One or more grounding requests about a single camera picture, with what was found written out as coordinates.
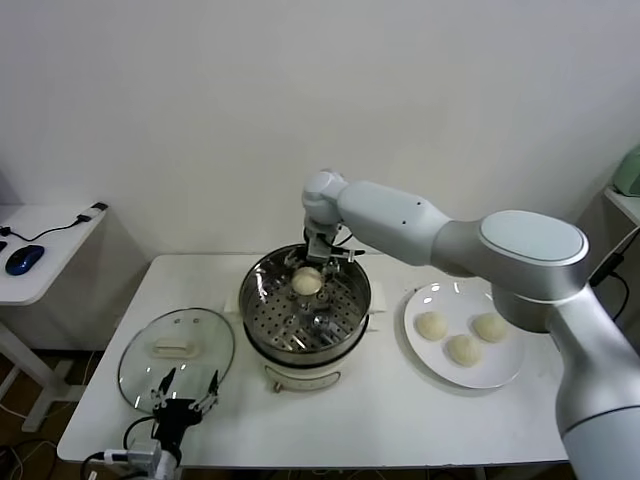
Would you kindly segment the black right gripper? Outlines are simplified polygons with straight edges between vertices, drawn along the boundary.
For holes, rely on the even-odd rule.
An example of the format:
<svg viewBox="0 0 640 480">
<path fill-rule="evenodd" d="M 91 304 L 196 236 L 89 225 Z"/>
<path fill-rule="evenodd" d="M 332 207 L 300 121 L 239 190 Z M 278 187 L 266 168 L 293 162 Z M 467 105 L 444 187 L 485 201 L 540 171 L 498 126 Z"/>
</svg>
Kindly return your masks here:
<svg viewBox="0 0 640 480">
<path fill-rule="evenodd" d="M 308 250 L 331 250 L 335 244 L 339 228 L 331 225 L 307 225 L 303 230 L 303 238 Z M 300 256 L 297 252 L 289 252 L 284 258 L 284 266 L 291 272 L 300 268 Z M 342 272 L 339 259 L 330 259 L 325 265 L 326 276 L 336 276 Z"/>
</svg>

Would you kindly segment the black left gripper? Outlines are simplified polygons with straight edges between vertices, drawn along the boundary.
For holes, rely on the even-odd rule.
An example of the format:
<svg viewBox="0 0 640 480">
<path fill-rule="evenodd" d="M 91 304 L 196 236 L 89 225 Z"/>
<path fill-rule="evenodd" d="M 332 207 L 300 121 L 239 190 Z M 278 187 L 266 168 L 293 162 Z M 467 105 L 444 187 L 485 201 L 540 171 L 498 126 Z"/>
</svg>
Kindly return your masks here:
<svg viewBox="0 0 640 480">
<path fill-rule="evenodd" d="M 186 431 L 198 425 L 214 405 L 218 403 L 219 371 L 216 370 L 207 387 L 206 394 L 197 401 L 193 399 L 169 399 L 167 394 L 175 377 L 172 368 L 151 390 L 151 402 L 157 427 L 153 438 L 160 442 L 163 450 L 178 450 Z"/>
</svg>

